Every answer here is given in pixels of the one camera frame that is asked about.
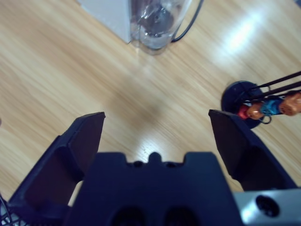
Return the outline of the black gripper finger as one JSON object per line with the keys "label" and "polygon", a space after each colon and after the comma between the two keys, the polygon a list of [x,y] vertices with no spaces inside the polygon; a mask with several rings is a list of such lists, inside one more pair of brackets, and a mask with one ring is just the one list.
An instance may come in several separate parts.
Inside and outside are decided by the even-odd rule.
{"label": "black gripper finger", "polygon": [[242,119],[219,110],[210,110],[208,115],[227,172],[245,191],[297,188],[271,151]]}
{"label": "black gripper finger", "polygon": [[9,199],[10,211],[33,225],[61,225],[96,156],[104,119],[103,112],[78,117],[57,136]]}

